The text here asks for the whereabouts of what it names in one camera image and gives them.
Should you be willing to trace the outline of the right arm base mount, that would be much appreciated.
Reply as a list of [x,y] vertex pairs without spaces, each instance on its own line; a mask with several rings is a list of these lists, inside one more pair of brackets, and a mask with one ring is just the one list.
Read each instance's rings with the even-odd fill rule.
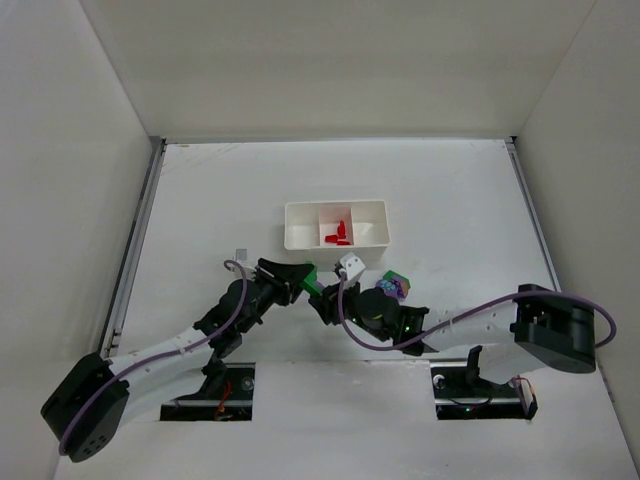
[[438,420],[531,421],[538,401],[531,382],[521,376],[504,384],[479,376],[481,346],[471,349],[467,359],[430,364],[435,411]]

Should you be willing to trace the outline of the green leafy lego piece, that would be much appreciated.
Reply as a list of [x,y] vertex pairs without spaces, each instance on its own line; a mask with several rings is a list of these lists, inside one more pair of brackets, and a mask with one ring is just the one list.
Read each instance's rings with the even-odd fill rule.
[[301,283],[301,288],[310,296],[317,297],[322,294],[325,286],[318,280],[318,268],[313,262],[307,262],[311,268],[309,274]]

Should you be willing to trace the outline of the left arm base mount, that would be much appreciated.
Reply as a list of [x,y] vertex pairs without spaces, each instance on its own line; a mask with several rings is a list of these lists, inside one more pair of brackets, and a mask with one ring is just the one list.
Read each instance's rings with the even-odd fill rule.
[[163,403],[160,421],[244,422],[253,414],[256,364],[228,363],[214,353],[198,389]]

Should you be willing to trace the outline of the green rectangular lego brick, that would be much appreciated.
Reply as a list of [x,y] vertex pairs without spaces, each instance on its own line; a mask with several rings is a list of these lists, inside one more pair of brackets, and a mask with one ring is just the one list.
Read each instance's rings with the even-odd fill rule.
[[407,286],[410,286],[410,281],[409,279],[404,276],[401,275],[393,270],[388,270],[384,275],[383,275],[383,279],[387,280],[387,281],[394,281],[394,282],[398,282],[400,284],[406,284]]

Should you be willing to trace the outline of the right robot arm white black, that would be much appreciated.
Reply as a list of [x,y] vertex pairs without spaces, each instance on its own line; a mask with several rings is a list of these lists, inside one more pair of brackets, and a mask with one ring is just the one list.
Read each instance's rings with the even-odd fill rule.
[[339,284],[309,303],[350,338],[357,329],[375,338],[374,351],[421,356],[468,347],[468,370],[495,384],[545,367],[572,374],[596,367],[594,305],[534,284],[466,311],[405,306],[379,287]]

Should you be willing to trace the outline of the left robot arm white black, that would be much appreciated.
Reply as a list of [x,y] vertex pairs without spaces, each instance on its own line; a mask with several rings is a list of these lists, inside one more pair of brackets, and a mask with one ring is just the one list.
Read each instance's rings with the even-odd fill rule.
[[59,453],[79,463],[113,438],[135,409],[186,395],[209,376],[223,373],[223,360],[274,305],[286,307],[303,291],[310,263],[259,259],[242,272],[199,321],[159,344],[127,355],[83,356],[45,401],[41,416]]

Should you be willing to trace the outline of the purple round flower lego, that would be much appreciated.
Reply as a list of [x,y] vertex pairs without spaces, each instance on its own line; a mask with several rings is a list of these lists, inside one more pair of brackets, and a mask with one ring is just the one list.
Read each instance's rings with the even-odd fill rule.
[[380,288],[386,296],[394,298],[398,301],[404,301],[408,297],[411,285],[407,286],[406,284],[387,281],[382,278],[376,283],[376,287]]

